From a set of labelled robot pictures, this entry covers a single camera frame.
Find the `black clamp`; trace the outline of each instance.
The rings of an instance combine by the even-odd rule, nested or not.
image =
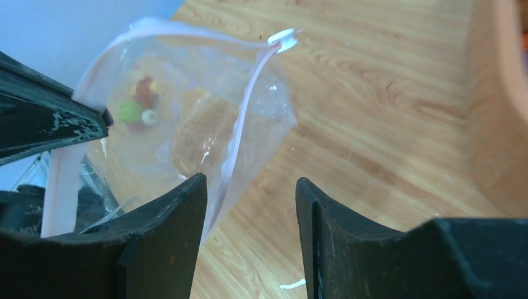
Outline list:
[[[108,136],[113,119],[71,99],[73,90],[0,52],[0,165]]]

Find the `clear plastic bag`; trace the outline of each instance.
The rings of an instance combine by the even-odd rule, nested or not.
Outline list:
[[[249,43],[180,22],[131,26],[75,90],[73,98],[85,105],[106,105],[115,124],[103,140],[52,153],[45,205],[53,202],[54,211],[45,212],[43,231],[71,229],[64,212],[72,215],[72,191],[53,182],[72,179],[77,169],[66,165],[86,153],[116,201],[128,204],[125,212],[204,173],[203,241],[296,125],[273,55],[294,45],[293,36],[290,30],[276,42]]]
[[[38,193],[40,191],[39,188],[42,188],[42,193],[44,193],[49,166],[49,152],[39,154],[27,171],[16,181],[11,191],[26,192],[27,188],[30,188],[31,192],[38,190],[36,191]],[[85,232],[94,223],[101,221],[101,219],[108,221],[123,214],[122,209],[120,209],[119,204],[106,184],[93,171],[88,159],[83,160],[79,180],[77,221],[73,232]],[[43,203],[43,198],[37,196],[31,203],[25,205],[27,210],[24,211],[24,215],[26,215],[27,219],[22,221],[22,223],[26,224],[26,226],[13,229],[21,230],[27,234],[40,234]]]

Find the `wooden table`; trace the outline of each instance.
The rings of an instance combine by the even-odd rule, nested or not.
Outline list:
[[[174,16],[281,55],[299,125],[200,250],[192,298],[306,298],[295,182],[310,178],[395,229],[503,216],[466,159],[464,39],[472,1],[188,0]]]

